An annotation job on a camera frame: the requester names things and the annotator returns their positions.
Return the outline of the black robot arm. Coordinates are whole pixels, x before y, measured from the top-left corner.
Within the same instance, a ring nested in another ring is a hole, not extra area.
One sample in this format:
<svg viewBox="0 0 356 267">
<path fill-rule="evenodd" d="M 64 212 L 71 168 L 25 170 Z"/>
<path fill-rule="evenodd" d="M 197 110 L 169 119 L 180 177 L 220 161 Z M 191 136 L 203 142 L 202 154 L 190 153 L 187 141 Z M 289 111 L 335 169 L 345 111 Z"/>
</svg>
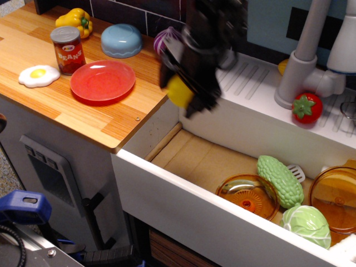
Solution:
<svg viewBox="0 0 356 267">
<path fill-rule="evenodd" d="M 181 39 L 165 40 L 161 52 L 160 87 L 178 76 L 192 92 L 185 98 L 185 116 L 211 110 L 221 97 L 218 69 L 229 70 L 238 61 L 237 44 L 247 32 L 244 1 L 189 1 Z"/>
</svg>

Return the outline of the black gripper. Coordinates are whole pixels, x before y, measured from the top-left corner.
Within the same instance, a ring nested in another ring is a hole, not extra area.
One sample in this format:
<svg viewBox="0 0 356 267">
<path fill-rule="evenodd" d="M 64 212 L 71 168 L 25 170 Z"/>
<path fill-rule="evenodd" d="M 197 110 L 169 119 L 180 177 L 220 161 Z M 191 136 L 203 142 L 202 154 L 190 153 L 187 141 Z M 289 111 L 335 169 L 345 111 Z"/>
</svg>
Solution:
<svg viewBox="0 0 356 267">
<path fill-rule="evenodd" d="M 216 106 L 221 95 L 216 71 L 230 70 L 236 65 L 236 51 L 229 44 L 223 44 L 221 39 L 210 48 L 203 48 L 205 44 L 207 41 L 198 42 L 184 27 L 181 40 L 166 40 L 161 53 L 160 88 L 165 88 L 178 75 L 195 94 L 186 108 L 186 118 Z"/>
</svg>

